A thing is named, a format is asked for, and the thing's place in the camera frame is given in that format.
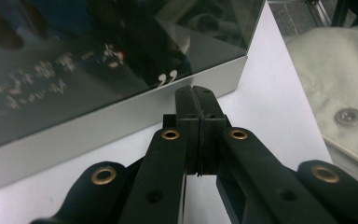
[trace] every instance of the snap button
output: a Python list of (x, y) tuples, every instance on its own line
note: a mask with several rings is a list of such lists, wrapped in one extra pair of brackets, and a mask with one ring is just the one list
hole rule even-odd
[(336, 122), (344, 126), (353, 126), (358, 123), (358, 109), (345, 108), (336, 113)]

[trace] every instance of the white surface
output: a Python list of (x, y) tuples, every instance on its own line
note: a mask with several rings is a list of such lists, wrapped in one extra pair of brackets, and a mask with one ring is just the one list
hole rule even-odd
[[(232, 125), (253, 131), (292, 169), (302, 161), (330, 161), (267, 4), (248, 55), (238, 89), (219, 99)], [(145, 154), (160, 127), (154, 125), (0, 189), (0, 224), (23, 224), (52, 216), (84, 170), (99, 161), (131, 164)], [(187, 183), (186, 223), (229, 223), (212, 176), (191, 176)]]

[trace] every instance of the beige fabric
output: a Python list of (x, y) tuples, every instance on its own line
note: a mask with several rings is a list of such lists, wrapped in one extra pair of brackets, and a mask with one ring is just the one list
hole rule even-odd
[(358, 123), (335, 120), (358, 109), (358, 27), (318, 28), (286, 44), (325, 142), (358, 161)]

